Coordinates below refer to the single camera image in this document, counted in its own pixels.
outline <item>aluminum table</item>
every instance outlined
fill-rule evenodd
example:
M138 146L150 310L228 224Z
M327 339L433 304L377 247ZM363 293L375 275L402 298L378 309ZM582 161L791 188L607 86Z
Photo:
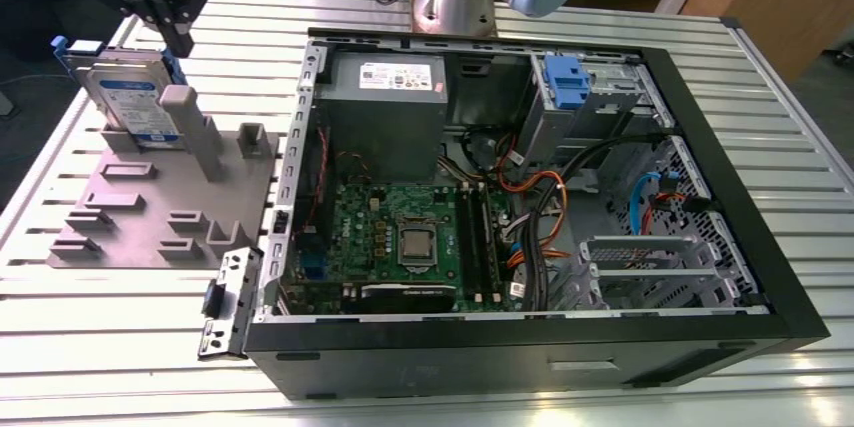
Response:
M216 125L263 122L284 135L306 29L405 31L407 10L405 2L373 0L211 0L182 65ZM670 50L833 337L678 388L290 402L251 362L196 362L215 271L47 266L104 149L104 120L82 92L0 217L0 419L244 420L252 427L854 423L854 177L745 34L717 19L610 11L563 9L530 20L503 5L498 27L503 37ZM162 46L135 19L112 43Z

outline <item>floor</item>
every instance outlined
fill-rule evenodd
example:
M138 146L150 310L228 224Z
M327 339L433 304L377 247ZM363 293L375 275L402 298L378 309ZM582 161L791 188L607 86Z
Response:
M122 20L95 0L64 0L54 3L52 9L62 24L59 32L70 38L106 41ZM16 106L10 115L0 116L0 210L78 91L50 57L47 40L44 44L46 59L28 62L18 60L8 48L0 46L0 94ZM854 67L837 67L832 58L822 56L791 87L842 156L854 165Z

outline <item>blue drive latch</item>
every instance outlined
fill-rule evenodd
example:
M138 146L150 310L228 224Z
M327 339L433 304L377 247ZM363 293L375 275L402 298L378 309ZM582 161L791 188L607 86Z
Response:
M578 58L546 55L546 81L555 96L555 107L561 110L579 109L590 96L590 74L585 72Z

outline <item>gray fixture plate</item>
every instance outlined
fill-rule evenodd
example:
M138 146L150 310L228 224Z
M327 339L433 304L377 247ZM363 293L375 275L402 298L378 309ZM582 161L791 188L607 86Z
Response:
M86 258L60 259L52 253L48 264L56 268L154 268L154 269L215 269L220 264L220 256L206 243L208 228L180 233L170 226L170 212L200 211L208 223L218 222L230 235L235 222L240 222L246 236L252 244L264 212L264 199L270 189L275 156L247 158L240 155L238 146L239 132L222 132L222 152L219 160L223 166L223 179L208 182L199 168L195 157L187 151L150 150L144 153L114 153L107 150L76 208L87 206L92 193L108 198L106 194L139 194L143 202L132 207L100 207L112 220L107 229L75 230L66 225L59 241L75 237L88 237L98 245L96 255ZM271 152L276 151L279 137L267 134ZM114 164L151 163L154 176L114 177L107 179L102 172ZM167 261L159 253L162 241L192 238L200 247L202 255L191 260Z

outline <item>power supply label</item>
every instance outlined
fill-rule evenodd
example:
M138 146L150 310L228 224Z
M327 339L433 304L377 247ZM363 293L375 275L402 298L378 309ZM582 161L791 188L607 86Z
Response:
M102 80L99 84L110 110L139 144L179 148L175 141L180 133L172 117L158 104L160 92L155 84L126 80Z
M427 64L362 64L359 88L382 90L433 90Z

